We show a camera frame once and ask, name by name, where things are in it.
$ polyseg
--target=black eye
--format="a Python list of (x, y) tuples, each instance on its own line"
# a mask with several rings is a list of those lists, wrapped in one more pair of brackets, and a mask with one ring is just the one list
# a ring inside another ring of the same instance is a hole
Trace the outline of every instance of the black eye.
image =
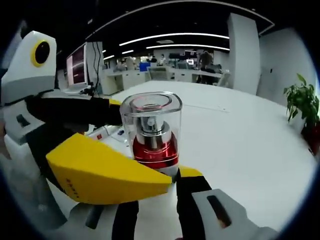
[(47, 60), (49, 53), (50, 53), (49, 43), (47, 43), (46, 41), (41, 42), (34, 52), (35, 61), (38, 64), (43, 64)]

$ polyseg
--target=black ceiling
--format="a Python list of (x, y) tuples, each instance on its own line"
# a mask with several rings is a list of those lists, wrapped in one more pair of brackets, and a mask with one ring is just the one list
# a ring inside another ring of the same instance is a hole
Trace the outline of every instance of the black ceiling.
[[(240, 14), (256, 21), (259, 32), (271, 25), (261, 17), (269, 19), (275, 26), (269, 31), (288, 26), (286, 15), (281, 10), (286, 3), (266, 1), (265, 3), (247, 0), (225, 0), (246, 10), (230, 5), (201, 1), (163, 0), (135, 1), (93, 1), (93, 0), (32, 0), (25, 11), (24, 18), (31, 29), (56, 38), (59, 62), (65, 63), (66, 57), (86, 41), (102, 41), (104, 56), (120, 55), (121, 52), (134, 50), (135, 53), (148, 46), (159, 45), (156, 41), (172, 40), (175, 44), (201, 44), (229, 47), (224, 38), (209, 36), (175, 36), (144, 40), (119, 46), (120, 43), (170, 33), (208, 33), (228, 36), (227, 19), (230, 13)], [(106, 23), (125, 15), (118, 20)]]

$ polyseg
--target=transparent cover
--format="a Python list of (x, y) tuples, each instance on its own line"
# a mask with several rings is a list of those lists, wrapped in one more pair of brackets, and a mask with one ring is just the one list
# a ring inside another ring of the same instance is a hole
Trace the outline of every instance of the transparent cover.
[(153, 169), (178, 163), (182, 101), (171, 92), (127, 97), (120, 113), (134, 159)]

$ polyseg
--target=yellow circle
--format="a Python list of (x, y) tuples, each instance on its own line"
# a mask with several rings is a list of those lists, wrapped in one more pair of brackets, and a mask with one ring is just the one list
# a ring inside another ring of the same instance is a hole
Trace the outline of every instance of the yellow circle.
[(31, 51), (31, 62), (32, 62), (32, 64), (35, 66), (35, 67), (37, 67), (37, 68), (40, 68), (43, 64), (45, 64), (46, 63), (46, 61), (44, 61), (43, 63), (39, 63), (39, 62), (37, 62), (37, 60), (36, 60), (36, 50), (37, 50), (37, 48), (39, 47), (39, 45), (40, 44), (42, 44), (42, 43), (48, 43), (46, 40), (40, 40), (40, 41), (38, 41), (37, 43), (36, 43), (36, 45), (34, 45), (34, 47), (33, 47), (33, 49), (32, 49), (32, 51)]

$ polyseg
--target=office chair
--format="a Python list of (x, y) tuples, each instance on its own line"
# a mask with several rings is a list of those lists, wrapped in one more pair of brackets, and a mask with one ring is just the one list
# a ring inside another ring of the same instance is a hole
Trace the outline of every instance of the office chair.
[(215, 83), (215, 86), (227, 88), (228, 87), (228, 79), (230, 77), (230, 72), (224, 72), (218, 83)]
[(148, 67), (151, 80), (169, 81), (169, 71), (166, 66)]

